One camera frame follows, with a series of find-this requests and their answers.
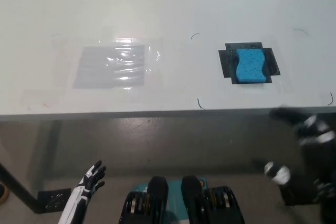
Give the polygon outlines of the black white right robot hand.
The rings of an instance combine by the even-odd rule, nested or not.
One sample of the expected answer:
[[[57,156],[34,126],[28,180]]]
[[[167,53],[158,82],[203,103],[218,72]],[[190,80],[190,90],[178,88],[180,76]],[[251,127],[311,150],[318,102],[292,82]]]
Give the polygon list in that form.
[[[264,158],[253,159],[254,166],[278,186],[286,206],[335,200],[335,130],[317,114],[294,108],[274,108],[269,115],[293,127],[304,172]]]

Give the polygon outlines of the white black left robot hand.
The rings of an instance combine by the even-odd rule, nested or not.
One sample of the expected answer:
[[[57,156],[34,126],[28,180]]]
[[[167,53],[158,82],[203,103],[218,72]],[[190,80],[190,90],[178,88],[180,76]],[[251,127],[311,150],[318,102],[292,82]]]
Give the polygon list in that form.
[[[83,223],[92,196],[105,184],[102,179],[105,176],[106,167],[101,165],[102,161],[92,165],[73,189],[58,224]]]

